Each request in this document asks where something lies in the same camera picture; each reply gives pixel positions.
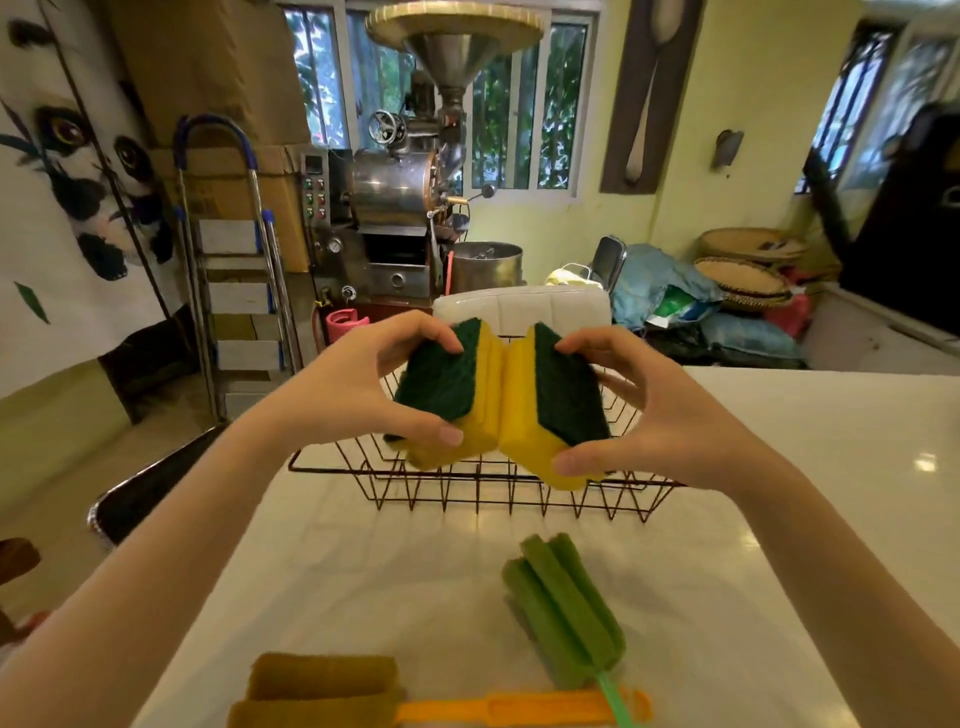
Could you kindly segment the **orange-handled brown sponge brush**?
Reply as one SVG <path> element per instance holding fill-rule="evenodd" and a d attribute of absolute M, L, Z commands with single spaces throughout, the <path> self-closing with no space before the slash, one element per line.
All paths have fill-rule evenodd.
<path fill-rule="evenodd" d="M 385 656 L 268 652 L 252 664 L 225 728 L 602 728 L 617 724 L 598 688 L 410 701 Z"/>

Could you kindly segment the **large blue sack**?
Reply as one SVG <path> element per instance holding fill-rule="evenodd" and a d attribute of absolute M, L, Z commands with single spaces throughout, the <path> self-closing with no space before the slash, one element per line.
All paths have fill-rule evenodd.
<path fill-rule="evenodd" d="M 660 303 L 668 285 L 681 288 L 701 302 L 695 320 L 690 317 L 689 323 L 670 330 L 701 322 L 720 310 L 724 301 L 724 294 L 717 284 L 697 272 L 692 264 L 651 245 L 631 245 L 610 296 L 613 322 L 635 333 L 658 330 L 648 326 L 645 320 Z"/>

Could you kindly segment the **person's left forearm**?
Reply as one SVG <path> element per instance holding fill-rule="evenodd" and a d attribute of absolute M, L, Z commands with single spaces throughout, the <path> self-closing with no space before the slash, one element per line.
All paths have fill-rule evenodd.
<path fill-rule="evenodd" d="M 290 405 L 230 425 L 0 667 L 0 728 L 130 728 L 297 449 Z"/>

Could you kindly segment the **window with white bars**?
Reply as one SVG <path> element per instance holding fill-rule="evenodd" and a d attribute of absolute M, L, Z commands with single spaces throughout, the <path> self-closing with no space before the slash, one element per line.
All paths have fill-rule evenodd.
<path fill-rule="evenodd" d="M 294 67 L 311 140 L 333 149 L 385 152 L 371 130 L 383 113 L 414 117 L 414 55 L 375 42 L 366 28 L 374 0 L 282 6 L 294 36 Z M 462 168 L 452 192 L 576 188 L 587 116 L 596 18 L 546 7 L 543 38 L 498 54 L 462 99 Z"/>

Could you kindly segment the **metal folding chair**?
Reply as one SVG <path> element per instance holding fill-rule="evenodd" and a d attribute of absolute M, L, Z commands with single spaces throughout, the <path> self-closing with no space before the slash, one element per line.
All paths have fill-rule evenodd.
<path fill-rule="evenodd" d="M 622 240 L 611 235 L 604 236 L 595 249 L 586 278 L 611 295 L 617 286 L 627 256 L 628 246 Z"/>

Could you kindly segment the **green and white bag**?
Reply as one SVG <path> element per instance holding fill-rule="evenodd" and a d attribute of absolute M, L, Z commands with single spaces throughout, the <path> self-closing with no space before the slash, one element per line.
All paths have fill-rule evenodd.
<path fill-rule="evenodd" d="M 645 324 L 659 330 L 669 330 L 690 323 L 690 317 L 695 320 L 701 301 L 688 292 L 674 285 L 663 289 L 662 298 L 657 307 L 650 313 Z"/>

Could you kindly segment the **yellow sponge with green scourer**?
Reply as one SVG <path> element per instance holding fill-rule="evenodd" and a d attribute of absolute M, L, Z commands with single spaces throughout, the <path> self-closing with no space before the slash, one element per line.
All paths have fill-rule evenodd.
<path fill-rule="evenodd" d="M 412 443 L 398 435 L 383 437 L 418 471 L 437 471 L 498 449 L 506 346 L 479 318 L 455 323 L 452 331 L 462 352 L 449 353 L 435 342 L 419 345 L 393 399 L 454 425 L 462 431 L 462 443 L 447 447 Z"/>
<path fill-rule="evenodd" d="M 554 490 L 579 492 L 604 479 L 600 470 L 564 476 L 557 455 L 612 437 L 602 387 L 581 354 L 558 351 L 561 336 L 538 321 L 506 347 L 498 450 Z"/>

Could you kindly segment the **grey wall lamp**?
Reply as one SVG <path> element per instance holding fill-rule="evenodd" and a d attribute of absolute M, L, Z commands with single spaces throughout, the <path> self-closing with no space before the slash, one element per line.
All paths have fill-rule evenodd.
<path fill-rule="evenodd" d="M 743 130 L 730 128 L 722 130 L 715 140 L 710 170 L 719 172 L 722 169 L 731 167 L 738 156 L 744 138 L 745 132 Z"/>

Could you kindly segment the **person's left hand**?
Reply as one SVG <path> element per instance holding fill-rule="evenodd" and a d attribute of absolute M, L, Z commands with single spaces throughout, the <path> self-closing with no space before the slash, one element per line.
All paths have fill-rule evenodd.
<path fill-rule="evenodd" d="M 405 364 L 423 343 L 452 355 L 463 346 L 450 325 L 411 310 L 359 326 L 249 411 L 289 453 L 309 445 L 378 431 L 380 411 L 421 411 L 393 401 L 382 378 Z"/>

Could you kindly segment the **white padded chair back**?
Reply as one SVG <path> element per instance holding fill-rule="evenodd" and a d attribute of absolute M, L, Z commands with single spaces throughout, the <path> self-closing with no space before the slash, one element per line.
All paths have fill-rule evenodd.
<path fill-rule="evenodd" d="M 560 336 L 606 327 L 613 321 L 609 295 L 580 285 L 489 288 L 437 297 L 433 316 L 451 325 L 473 318 L 500 337 L 521 337 L 537 323 Z"/>

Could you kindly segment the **small blue sack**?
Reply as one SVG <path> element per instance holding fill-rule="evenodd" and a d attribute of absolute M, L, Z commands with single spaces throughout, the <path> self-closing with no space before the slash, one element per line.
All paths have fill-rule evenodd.
<path fill-rule="evenodd" d="M 737 353 L 740 358 L 805 362 L 798 342 L 762 318 L 717 312 L 699 322 L 703 341 L 717 353 Z"/>

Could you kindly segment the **person's right forearm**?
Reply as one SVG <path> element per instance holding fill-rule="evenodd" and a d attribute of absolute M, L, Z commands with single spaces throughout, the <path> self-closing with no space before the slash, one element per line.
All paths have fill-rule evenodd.
<path fill-rule="evenodd" d="M 960 728 L 960 645 L 822 492 L 764 443 L 716 488 L 738 507 L 860 728 Z"/>

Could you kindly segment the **panda wall painting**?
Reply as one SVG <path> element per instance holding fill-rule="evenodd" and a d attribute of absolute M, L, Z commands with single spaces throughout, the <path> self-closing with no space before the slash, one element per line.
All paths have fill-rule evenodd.
<path fill-rule="evenodd" d="M 0 0 L 0 399 L 186 307 L 126 76 L 90 0 Z"/>

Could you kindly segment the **steel coffee roaster machine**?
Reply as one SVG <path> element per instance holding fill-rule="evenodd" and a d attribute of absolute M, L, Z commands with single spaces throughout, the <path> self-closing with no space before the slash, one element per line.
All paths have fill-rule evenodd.
<path fill-rule="evenodd" d="M 303 224 L 318 286 L 334 301 L 421 305 L 442 292 L 444 250 L 467 203 L 453 179 L 466 161 L 469 85 L 497 56 L 540 42 L 534 10 L 465 0 L 378 6 L 364 19 L 371 44 L 408 55 L 399 110 L 365 115 L 371 148 L 313 147 L 301 157 Z"/>

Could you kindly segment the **white chest freezer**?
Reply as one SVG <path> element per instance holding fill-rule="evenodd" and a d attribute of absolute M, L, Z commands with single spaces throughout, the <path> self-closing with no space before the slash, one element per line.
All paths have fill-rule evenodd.
<path fill-rule="evenodd" d="M 800 347 L 812 370 L 960 378 L 960 336 L 836 282 L 823 285 Z"/>

